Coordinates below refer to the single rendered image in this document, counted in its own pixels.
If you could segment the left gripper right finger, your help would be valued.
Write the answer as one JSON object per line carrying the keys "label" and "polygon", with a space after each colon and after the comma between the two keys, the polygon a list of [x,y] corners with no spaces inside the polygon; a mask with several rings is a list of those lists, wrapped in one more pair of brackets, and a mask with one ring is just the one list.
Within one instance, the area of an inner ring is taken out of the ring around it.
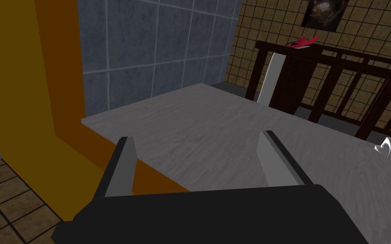
{"label": "left gripper right finger", "polygon": [[313,185],[273,131],[260,133],[256,153],[269,187]]}

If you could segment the small white object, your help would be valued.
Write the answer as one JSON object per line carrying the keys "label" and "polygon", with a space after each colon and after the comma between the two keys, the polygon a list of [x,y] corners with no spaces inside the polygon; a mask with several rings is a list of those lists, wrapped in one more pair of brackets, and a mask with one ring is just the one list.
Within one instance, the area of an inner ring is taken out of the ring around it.
{"label": "small white object", "polygon": [[387,137],[381,145],[375,145],[374,149],[387,158],[391,157],[391,137]]}

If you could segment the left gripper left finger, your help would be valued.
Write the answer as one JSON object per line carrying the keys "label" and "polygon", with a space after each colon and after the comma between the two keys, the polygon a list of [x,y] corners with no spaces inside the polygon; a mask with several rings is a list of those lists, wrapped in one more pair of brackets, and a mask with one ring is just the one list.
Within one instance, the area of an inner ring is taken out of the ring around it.
{"label": "left gripper left finger", "polygon": [[121,137],[99,182],[94,198],[132,194],[137,152],[133,137]]}

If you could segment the dark wooden shelf table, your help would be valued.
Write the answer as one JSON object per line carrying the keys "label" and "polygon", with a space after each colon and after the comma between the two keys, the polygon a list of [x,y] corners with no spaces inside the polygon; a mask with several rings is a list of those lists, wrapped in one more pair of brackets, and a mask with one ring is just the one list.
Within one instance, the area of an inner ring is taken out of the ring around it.
{"label": "dark wooden shelf table", "polygon": [[[377,122],[391,102],[391,59],[379,56],[358,53],[345,49],[326,47],[311,44],[308,48],[296,46],[282,46],[279,44],[256,41],[258,49],[251,78],[245,98],[253,100],[260,81],[260,77],[269,52],[286,56],[285,63],[280,65],[280,76],[274,80],[274,92],[268,99],[268,105],[274,109],[293,114],[299,106],[311,110],[308,120],[317,123],[321,115],[358,125],[355,133],[357,138],[366,140],[374,130],[386,135],[391,134],[391,117],[384,127],[377,126]],[[310,83],[317,64],[330,67],[315,103],[306,104],[301,100]],[[325,106],[334,92],[343,71],[355,72],[352,82],[348,85],[345,94],[341,94],[341,103],[335,112],[325,110]],[[352,94],[357,89],[362,75],[374,76],[383,80],[383,83],[366,110],[364,116],[358,119],[347,117],[345,107],[352,104]]]}

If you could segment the dark picture on wall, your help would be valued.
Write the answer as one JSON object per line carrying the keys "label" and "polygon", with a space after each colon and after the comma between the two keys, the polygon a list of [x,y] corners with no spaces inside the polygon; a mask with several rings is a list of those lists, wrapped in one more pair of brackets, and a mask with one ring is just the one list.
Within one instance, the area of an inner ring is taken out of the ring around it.
{"label": "dark picture on wall", "polygon": [[301,26],[336,32],[349,0],[310,0]]}

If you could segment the grey wooden table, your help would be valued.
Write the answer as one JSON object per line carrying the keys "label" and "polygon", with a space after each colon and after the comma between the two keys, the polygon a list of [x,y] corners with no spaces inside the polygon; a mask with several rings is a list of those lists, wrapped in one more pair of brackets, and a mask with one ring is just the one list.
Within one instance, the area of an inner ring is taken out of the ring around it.
{"label": "grey wooden table", "polygon": [[201,83],[82,123],[113,143],[134,137],[141,161],[190,191],[267,186],[256,147],[272,130],[369,244],[391,244],[391,157],[368,141]]}

